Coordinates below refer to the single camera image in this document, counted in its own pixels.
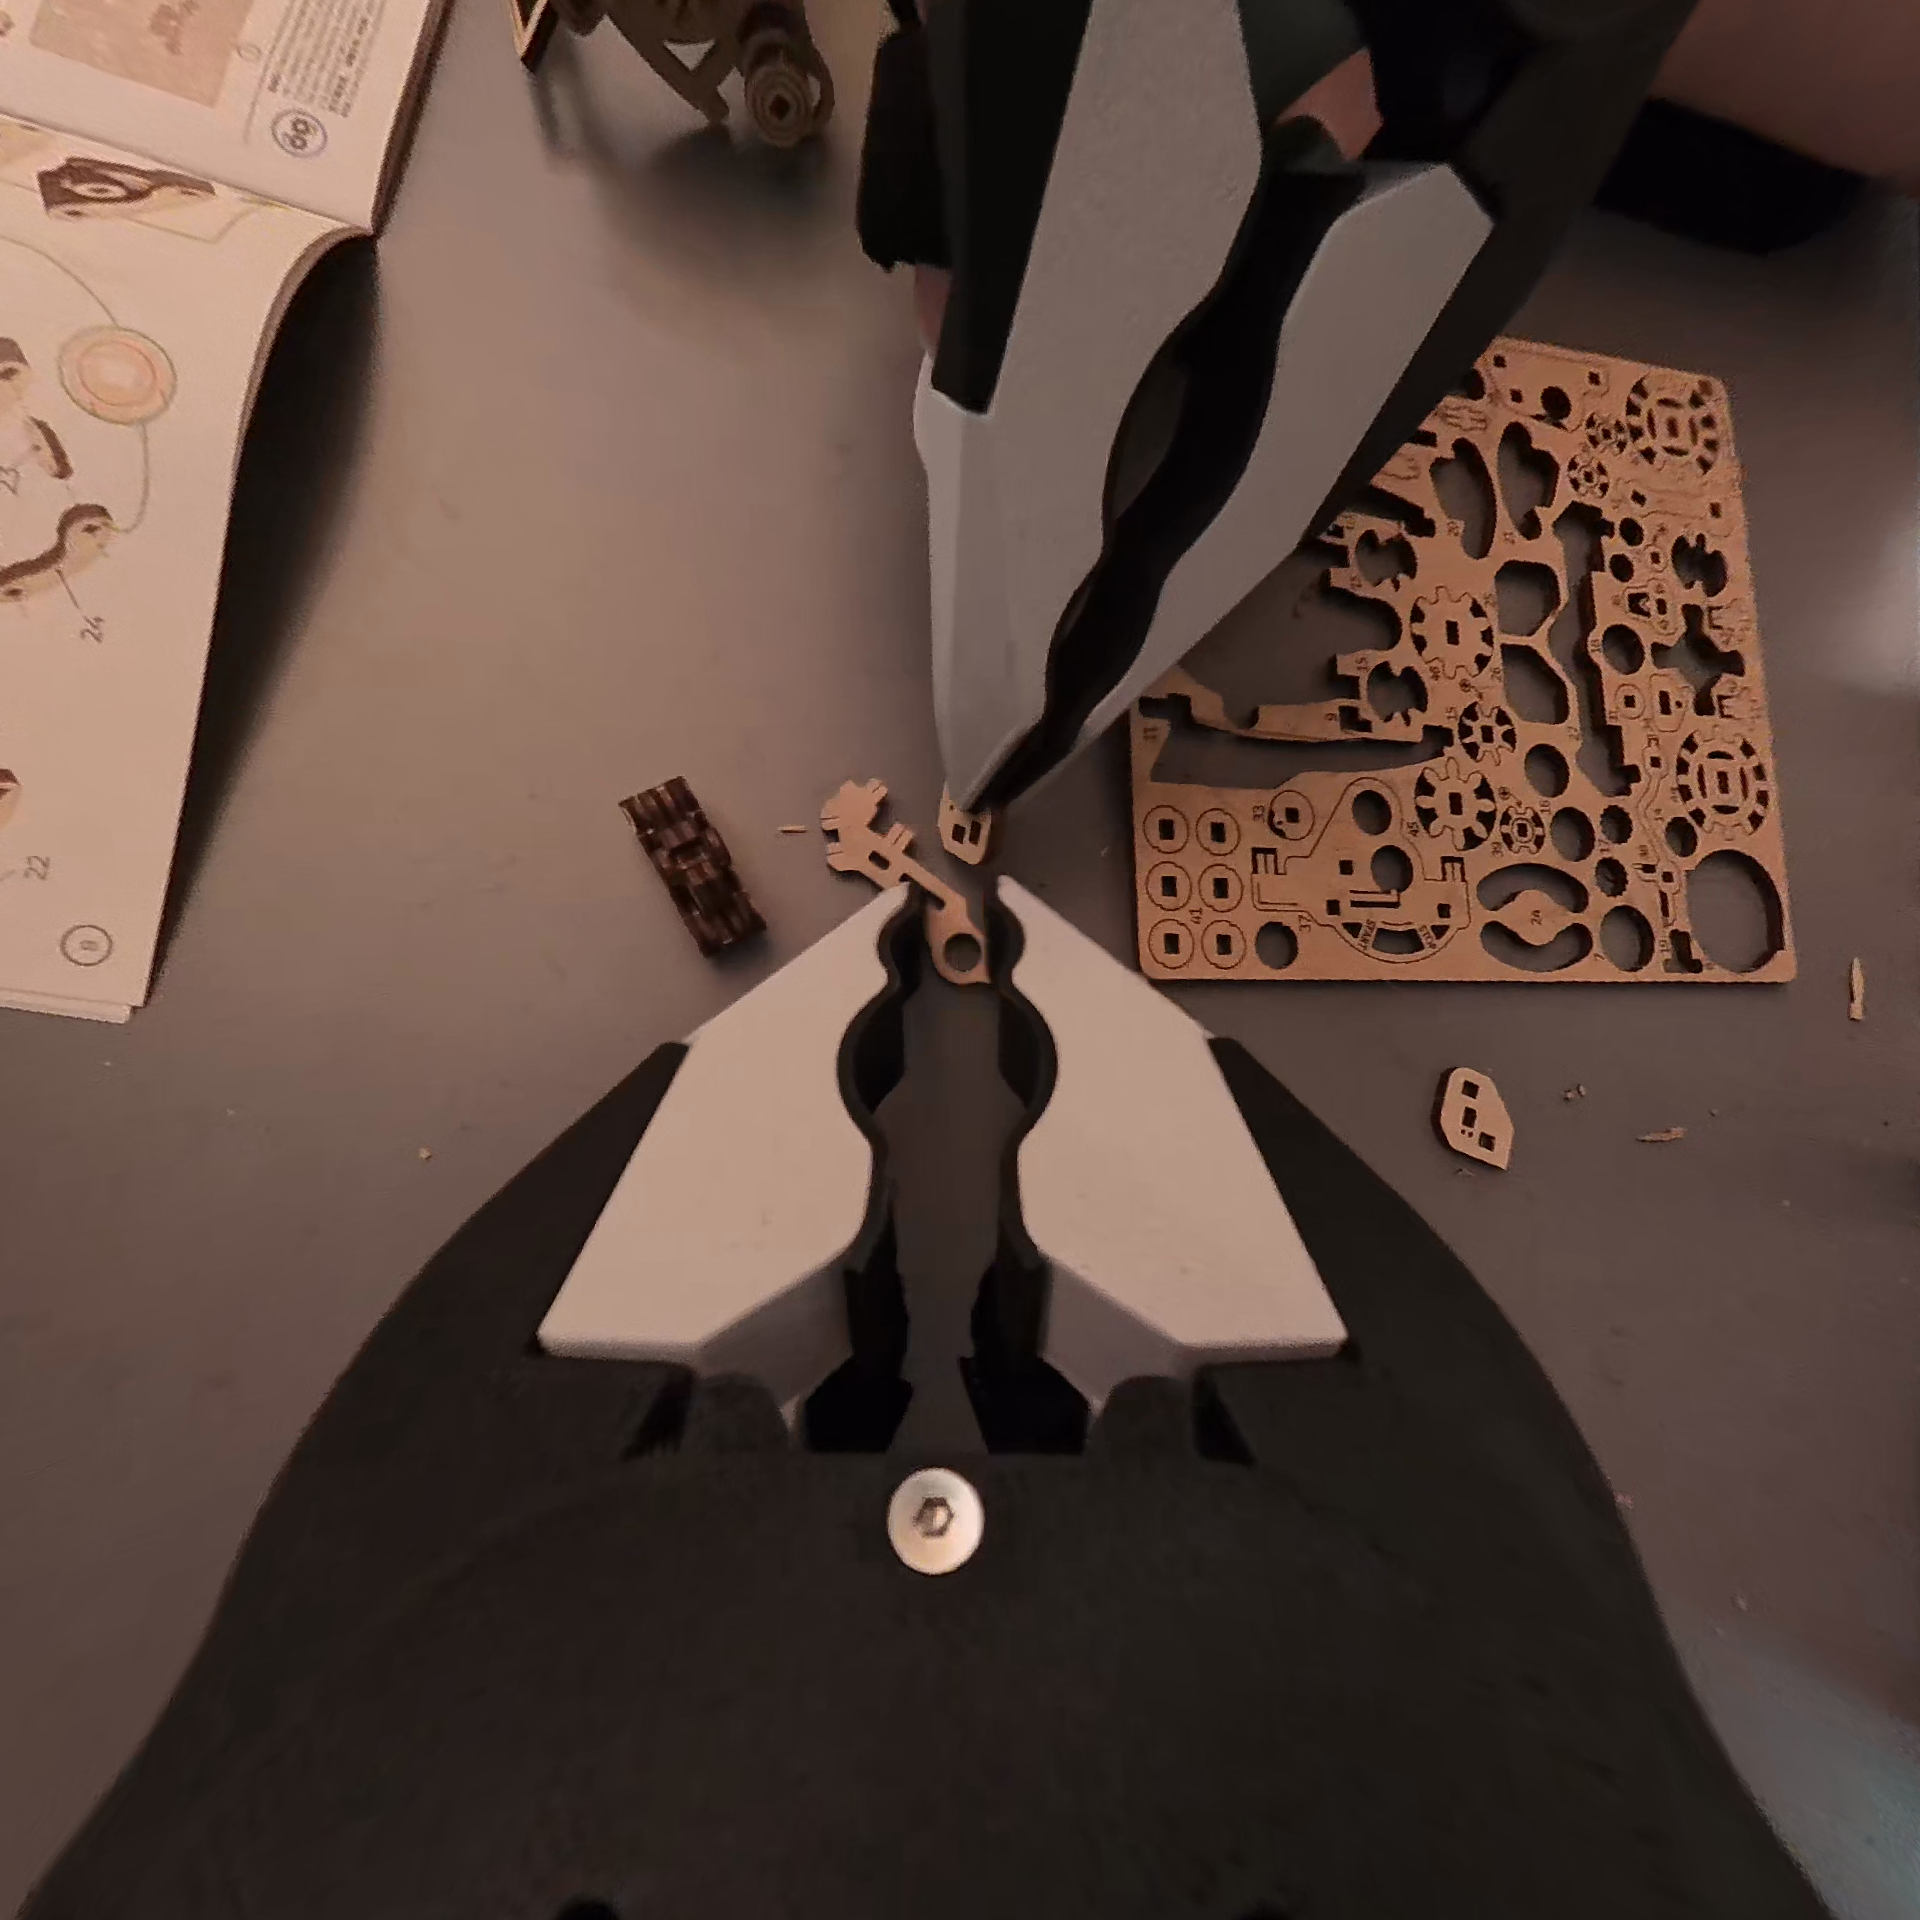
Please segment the dark wooden gear block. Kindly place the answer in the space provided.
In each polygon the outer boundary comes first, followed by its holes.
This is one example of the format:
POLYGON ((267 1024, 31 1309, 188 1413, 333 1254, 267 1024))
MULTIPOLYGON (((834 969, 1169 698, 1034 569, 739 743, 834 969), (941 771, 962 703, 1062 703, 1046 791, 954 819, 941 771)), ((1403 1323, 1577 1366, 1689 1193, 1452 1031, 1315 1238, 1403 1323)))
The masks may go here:
POLYGON ((702 955, 761 938, 763 917, 735 877, 731 850, 684 777, 647 786, 620 808, 702 955))

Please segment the person's right hand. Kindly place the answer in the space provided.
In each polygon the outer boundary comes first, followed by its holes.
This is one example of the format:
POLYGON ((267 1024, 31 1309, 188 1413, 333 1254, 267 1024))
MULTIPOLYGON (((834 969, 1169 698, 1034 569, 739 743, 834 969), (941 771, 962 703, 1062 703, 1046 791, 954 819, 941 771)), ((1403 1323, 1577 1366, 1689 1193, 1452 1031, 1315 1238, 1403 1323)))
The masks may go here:
POLYGON ((1317 122, 1343 160, 1362 157, 1382 123, 1370 54, 1357 51, 1331 69, 1287 109, 1287 117, 1317 122))

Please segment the person's right forearm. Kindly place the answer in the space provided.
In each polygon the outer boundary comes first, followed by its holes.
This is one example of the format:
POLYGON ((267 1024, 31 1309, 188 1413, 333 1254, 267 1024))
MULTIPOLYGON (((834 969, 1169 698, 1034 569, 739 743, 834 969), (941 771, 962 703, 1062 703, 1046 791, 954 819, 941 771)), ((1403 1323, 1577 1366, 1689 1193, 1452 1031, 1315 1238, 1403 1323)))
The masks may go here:
POLYGON ((1915 3, 1700 3, 1652 94, 1889 181, 1917 173, 1915 3))

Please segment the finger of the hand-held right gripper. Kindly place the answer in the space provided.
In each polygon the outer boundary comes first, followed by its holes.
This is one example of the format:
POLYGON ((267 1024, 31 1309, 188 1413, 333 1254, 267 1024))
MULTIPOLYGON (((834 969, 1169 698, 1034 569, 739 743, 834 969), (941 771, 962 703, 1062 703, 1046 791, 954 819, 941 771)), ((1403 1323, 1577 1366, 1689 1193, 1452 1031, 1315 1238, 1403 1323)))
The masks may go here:
POLYGON ((1261 173, 1233 3, 1094 3, 993 401, 924 367, 935 729, 962 809, 1042 719, 1046 659, 1097 562, 1119 424, 1211 294, 1261 173))
POLYGON ((1066 765, 1326 518, 1491 232, 1444 162, 1265 162, 1220 278, 1149 362, 1183 374, 1169 443, 1102 518, 994 808, 1066 765))

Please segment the open instruction booklet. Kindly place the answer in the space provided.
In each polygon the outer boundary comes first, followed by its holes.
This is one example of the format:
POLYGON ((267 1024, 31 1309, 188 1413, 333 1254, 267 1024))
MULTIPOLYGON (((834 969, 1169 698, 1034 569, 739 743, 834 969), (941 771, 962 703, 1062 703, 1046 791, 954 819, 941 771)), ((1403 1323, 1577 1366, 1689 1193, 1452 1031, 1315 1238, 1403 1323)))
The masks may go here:
POLYGON ((443 8, 3 13, 3 1001, 125 1022, 255 387, 378 230, 443 8))

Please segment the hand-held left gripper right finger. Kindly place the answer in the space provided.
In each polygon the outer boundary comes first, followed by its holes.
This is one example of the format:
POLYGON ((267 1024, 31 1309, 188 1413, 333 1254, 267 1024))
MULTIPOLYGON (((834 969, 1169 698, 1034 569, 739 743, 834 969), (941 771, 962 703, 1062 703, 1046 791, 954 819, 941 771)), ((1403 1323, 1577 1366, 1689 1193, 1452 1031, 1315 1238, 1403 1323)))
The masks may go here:
POLYGON ((1018 880, 993 888, 990 961, 1020 1119, 971 1311, 985 1448, 1075 1454, 1130 1382, 1339 1353, 1207 1030, 1018 880))

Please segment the wooden offcut with square holes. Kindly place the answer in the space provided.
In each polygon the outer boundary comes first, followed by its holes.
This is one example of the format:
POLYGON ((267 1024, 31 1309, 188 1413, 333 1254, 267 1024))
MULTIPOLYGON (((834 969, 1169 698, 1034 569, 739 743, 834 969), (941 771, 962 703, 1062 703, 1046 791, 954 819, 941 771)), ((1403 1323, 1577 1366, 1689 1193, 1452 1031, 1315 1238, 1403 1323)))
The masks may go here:
POLYGON ((1513 1160, 1516 1123, 1493 1074, 1461 1065, 1446 1073, 1433 1113, 1435 1134, 1459 1157, 1506 1170, 1513 1160))

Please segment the key-shaped wooden part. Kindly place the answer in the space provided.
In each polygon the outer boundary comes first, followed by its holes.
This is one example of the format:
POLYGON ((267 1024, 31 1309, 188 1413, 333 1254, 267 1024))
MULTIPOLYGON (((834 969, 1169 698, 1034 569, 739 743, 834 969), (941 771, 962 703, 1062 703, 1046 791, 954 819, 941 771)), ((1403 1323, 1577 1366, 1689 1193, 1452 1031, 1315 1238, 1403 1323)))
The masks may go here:
POLYGON ((927 961, 945 982, 954 987, 990 984, 990 942, 977 901, 917 855, 911 830, 889 814, 884 782, 842 782, 822 802, 821 830, 831 871, 863 878, 882 893, 918 889, 927 961))

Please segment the assembled wooden model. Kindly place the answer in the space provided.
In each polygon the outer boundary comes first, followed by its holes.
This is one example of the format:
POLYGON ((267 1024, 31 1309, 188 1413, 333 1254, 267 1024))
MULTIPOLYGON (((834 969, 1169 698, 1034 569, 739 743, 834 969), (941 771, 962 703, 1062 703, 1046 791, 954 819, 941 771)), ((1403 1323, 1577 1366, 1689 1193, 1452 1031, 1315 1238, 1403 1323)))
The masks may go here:
POLYGON ((562 33, 618 35, 706 123, 729 122, 729 80, 750 131, 778 151, 794 151, 831 122, 831 73, 805 3, 510 3, 516 59, 534 71, 562 33))

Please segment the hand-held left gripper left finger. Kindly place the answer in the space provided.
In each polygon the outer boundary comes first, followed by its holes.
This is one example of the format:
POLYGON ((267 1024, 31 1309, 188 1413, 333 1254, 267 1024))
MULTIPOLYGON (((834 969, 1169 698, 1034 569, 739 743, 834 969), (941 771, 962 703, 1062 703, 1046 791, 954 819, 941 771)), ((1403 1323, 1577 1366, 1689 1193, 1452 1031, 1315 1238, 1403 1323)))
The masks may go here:
POLYGON ((809 1448, 889 1448, 911 1389, 878 1111, 921 954, 921 901, 898 886, 692 1033, 543 1353, 750 1376, 809 1448))

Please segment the laser-cut wooden parts sheet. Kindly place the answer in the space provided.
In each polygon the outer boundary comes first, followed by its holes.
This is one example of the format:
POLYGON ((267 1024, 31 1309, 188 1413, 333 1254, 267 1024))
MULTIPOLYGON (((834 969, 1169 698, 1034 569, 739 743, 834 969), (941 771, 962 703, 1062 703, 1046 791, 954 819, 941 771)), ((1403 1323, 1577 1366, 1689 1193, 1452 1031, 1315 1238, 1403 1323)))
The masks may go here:
POLYGON ((1329 690, 1130 719, 1161 982, 1794 979, 1729 387, 1494 341, 1308 557, 1329 690))

